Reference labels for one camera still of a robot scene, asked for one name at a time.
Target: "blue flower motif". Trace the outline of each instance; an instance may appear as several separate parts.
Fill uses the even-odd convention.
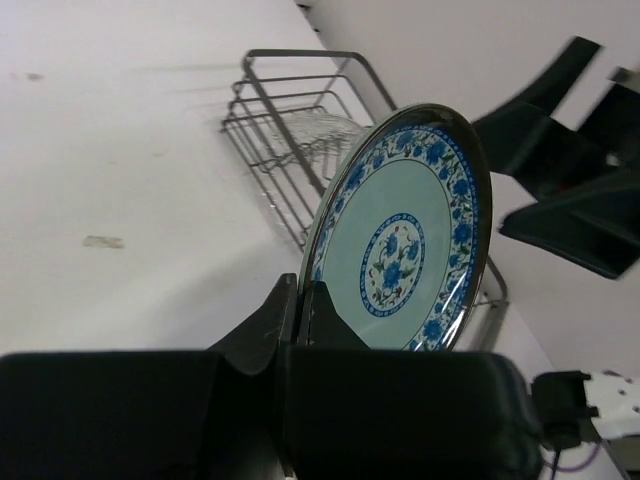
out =
[[[437,142],[432,143],[427,150],[427,162],[429,165],[435,165],[440,161],[440,157],[444,155],[444,152],[447,151],[446,144],[438,140]]]
[[[437,320],[429,320],[422,330],[422,334],[428,340],[440,340],[442,336],[442,325]]]
[[[384,162],[384,158],[384,154],[382,153],[378,153],[375,157],[373,157],[373,159],[371,160],[371,165],[373,165],[374,170],[382,165],[382,163]]]
[[[358,188],[363,177],[364,177],[364,164],[359,163],[354,167],[354,169],[349,174],[349,177],[347,178],[347,182],[345,184],[345,188],[347,189],[347,191]]]
[[[387,245],[384,249],[384,254],[390,257],[398,250],[398,237],[395,233],[392,233],[387,237]]]
[[[411,143],[411,140],[413,140],[412,131],[402,133],[396,140],[396,148],[398,150],[404,150],[405,148],[407,148],[407,145]]]
[[[318,246],[316,247],[318,250],[322,250],[322,247],[324,247],[324,243],[327,241],[327,236],[329,235],[328,230],[328,228],[324,228],[320,233],[320,237],[318,237]]]
[[[340,197],[335,205],[333,206],[333,208],[335,209],[336,213],[340,213],[342,211],[342,209],[344,208],[344,197]]]
[[[460,223],[453,229],[453,243],[465,243],[471,238],[471,225]]]
[[[456,265],[458,265],[458,262],[460,261],[460,255],[458,255],[457,253],[451,255],[449,257],[449,266],[451,268],[455,268]]]
[[[458,180],[453,184],[453,193],[461,197],[465,196],[469,193],[469,182],[463,179]]]
[[[418,252],[420,251],[420,243],[417,240],[411,242],[409,245],[409,250],[407,251],[407,258],[411,261],[415,260],[418,256]]]
[[[402,270],[400,270],[400,262],[391,262],[382,274],[383,288],[396,287],[398,285],[398,282],[400,281],[400,275],[402,275]]]

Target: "white table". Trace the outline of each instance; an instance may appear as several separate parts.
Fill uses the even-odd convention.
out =
[[[298,271],[217,132],[262,47],[322,48],[290,0],[0,5],[0,352],[208,346]]]

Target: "cable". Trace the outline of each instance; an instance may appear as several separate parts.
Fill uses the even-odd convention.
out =
[[[558,467],[556,467],[556,469],[561,473],[576,473],[576,472],[579,472],[581,470],[584,470],[589,465],[591,465],[593,463],[593,461],[596,459],[596,456],[598,455],[598,452],[600,451],[600,447],[601,446],[602,446],[601,443],[597,443],[593,447],[593,450],[591,450],[591,453],[589,454],[589,456],[582,463],[579,463],[578,465],[574,465],[574,466],[571,466],[571,467],[558,466]],[[552,464],[550,462],[548,462],[546,459],[544,460],[544,464],[549,468],[552,467]]]
[[[561,450],[556,450],[555,455],[553,456],[553,465],[551,465],[551,476],[549,480],[555,480],[556,474],[558,473],[558,464],[560,463],[560,453]]]

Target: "light blue plate center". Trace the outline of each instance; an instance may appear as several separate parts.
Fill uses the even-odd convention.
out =
[[[393,315],[407,303],[424,265],[424,233],[408,213],[389,217],[369,241],[360,267],[360,297],[376,317]]]
[[[323,270],[336,311],[372,348],[401,349],[417,334],[449,259],[441,182],[424,163],[398,160],[359,185],[335,225]]]

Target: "blue floral pattern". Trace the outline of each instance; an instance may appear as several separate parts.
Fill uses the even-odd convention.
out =
[[[410,350],[439,350],[445,346],[446,334],[457,319],[467,296],[472,278],[470,270],[475,265],[478,236],[476,186],[469,164],[458,145],[441,130],[422,125],[403,127],[385,135],[359,156],[338,184],[333,206],[319,227],[320,234],[314,256],[310,260],[311,271],[314,278],[322,278],[333,230],[359,186],[380,167],[405,159],[420,161],[426,165],[439,179],[449,201],[451,244],[440,292],[425,315],[423,327],[405,347]],[[402,228],[407,223],[411,225],[411,222],[405,220],[398,226]],[[362,301],[374,316],[389,316],[391,311],[397,311],[404,305],[403,302],[408,300],[420,277],[419,271],[410,274],[405,272],[415,268],[410,266],[414,263],[419,270],[424,258],[424,244],[414,244],[417,237],[409,240],[400,229],[395,231],[396,225],[388,230],[390,225],[381,226],[383,231],[377,238],[374,235],[374,244],[370,244],[365,252],[365,257],[368,255],[367,265],[363,262],[363,270],[360,272]],[[380,254],[384,267],[378,265],[381,269],[374,268],[371,272],[373,276],[370,276],[372,262],[378,261]],[[375,281],[375,286],[371,285],[371,280]],[[376,298],[382,299],[382,303],[373,297],[377,293],[376,288],[380,289],[379,297]]]
[[[411,297],[424,266],[424,232],[413,215],[399,213],[375,231],[360,267],[360,297],[376,317],[393,315]]]

